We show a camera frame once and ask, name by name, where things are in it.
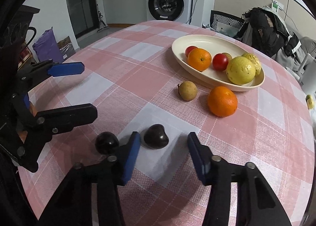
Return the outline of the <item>black mesh chair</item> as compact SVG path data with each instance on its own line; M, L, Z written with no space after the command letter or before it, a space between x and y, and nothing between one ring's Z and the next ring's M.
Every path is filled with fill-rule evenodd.
M212 10L211 28L223 35L235 37L244 24L244 19L221 11Z

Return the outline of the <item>white lower cabinets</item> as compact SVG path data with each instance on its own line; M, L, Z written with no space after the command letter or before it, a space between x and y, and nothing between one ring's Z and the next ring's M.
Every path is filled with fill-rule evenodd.
M103 0L105 19L110 24L138 24L147 20L146 0Z

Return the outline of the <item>white electric kettle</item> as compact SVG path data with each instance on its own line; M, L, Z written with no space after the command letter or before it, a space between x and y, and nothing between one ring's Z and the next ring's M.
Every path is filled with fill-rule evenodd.
M316 63L309 53L307 53L300 64L299 72L299 85L306 95L313 95L316 90L315 76L316 76Z

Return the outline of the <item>rough yellow-green citrus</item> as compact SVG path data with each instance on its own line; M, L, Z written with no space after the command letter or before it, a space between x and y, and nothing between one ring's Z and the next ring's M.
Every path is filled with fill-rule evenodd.
M246 53L242 54L242 57L247 58L248 60L250 60L252 62L252 64L254 65L254 67L256 69L256 77L259 76L261 73L261 62L257 58L257 56L255 56L252 53L246 52Z

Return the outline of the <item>small yellow fruit on side table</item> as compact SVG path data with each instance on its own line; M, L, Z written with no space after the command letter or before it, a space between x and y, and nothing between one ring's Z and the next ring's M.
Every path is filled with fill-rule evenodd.
M314 109L314 99L313 99L313 96L310 95L310 94L308 94L305 99L306 99L306 104L307 104L307 106L308 106L308 109L309 109L309 110L313 110L313 109Z

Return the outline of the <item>red tomato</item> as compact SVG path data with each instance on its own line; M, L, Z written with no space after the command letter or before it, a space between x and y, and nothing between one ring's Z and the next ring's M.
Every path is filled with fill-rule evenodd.
M213 58L213 68L216 71L225 71L227 66L228 66L228 59L225 55L223 55L222 53L218 53L214 56Z
M189 53L192 50L196 49L196 48L197 48L196 46L189 46L189 47L187 47L186 50L185 50L185 55L188 57Z

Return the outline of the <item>orange tangerine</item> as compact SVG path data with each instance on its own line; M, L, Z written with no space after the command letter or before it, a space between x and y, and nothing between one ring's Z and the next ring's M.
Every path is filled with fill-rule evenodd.
M194 48L187 56L187 64L200 72L208 69L211 63L212 55L202 48Z
M224 118L236 112L238 99L227 87L218 86L208 94L207 106L213 115Z

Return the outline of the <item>red tomato front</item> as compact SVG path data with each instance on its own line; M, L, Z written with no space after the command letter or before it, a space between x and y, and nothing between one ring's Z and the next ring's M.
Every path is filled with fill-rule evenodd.
M225 71L227 66L228 66L228 59L225 55L223 55L222 53L218 53L214 56L213 58L213 68L216 71Z

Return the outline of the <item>grey sofa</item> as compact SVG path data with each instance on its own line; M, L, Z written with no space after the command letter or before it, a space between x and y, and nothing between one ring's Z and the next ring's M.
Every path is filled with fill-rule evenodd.
M302 36L297 30L289 27L289 32L291 34L295 34L300 43L301 46L298 48L295 54L295 58L293 59L293 65L292 70L294 72L297 72L300 64L303 62L305 56L309 53L311 56L307 58L306 63L303 67L303 69L306 69L307 66L313 62L313 59L315 58L315 40L307 37L307 36Z

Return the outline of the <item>purple bag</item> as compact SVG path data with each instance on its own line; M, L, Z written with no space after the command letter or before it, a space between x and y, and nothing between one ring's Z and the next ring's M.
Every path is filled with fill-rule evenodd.
M53 28L46 30L32 45L39 62L52 59L53 62L64 62L63 55L57 45Z

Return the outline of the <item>smooth yellow lemon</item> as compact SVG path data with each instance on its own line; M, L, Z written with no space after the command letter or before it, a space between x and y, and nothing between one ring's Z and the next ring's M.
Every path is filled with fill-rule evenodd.
M232 83L241 86L254 79L256 68L249 59L238 56L228 63L226 75Z

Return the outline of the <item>dark plum right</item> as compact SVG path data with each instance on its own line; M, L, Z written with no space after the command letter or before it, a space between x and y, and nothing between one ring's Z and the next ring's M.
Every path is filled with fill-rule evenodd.
M161 124L150 126L144 134L144 143L152 149L161 149L169 144L165 127Z

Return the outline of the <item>dark plum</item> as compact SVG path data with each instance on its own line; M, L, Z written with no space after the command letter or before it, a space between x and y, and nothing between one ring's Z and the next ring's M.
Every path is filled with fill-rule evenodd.
M150 126L144 134L144 143L152 149L161 149L169 144L165 127L161 124Z
M113 133L102 132L95 140L95 148L103 155L114 154L119 148L119 141Z

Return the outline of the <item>pile of dark clothes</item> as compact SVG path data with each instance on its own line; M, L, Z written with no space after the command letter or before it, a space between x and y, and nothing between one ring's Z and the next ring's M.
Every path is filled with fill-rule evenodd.
M272 57L278 51L294 58L301 42L295 33L290 33L282 18L263 7L254 7L243 14L244 24L235 39Z

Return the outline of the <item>small brown longan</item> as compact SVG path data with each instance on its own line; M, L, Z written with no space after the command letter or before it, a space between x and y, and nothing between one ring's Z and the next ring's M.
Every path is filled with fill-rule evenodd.
M229 53L223 52L222 54L227 57L228 61L232 60L232 56Z
M196 98L198 89L191 81L184 81L178 85L178 93L184 101L192 101Z

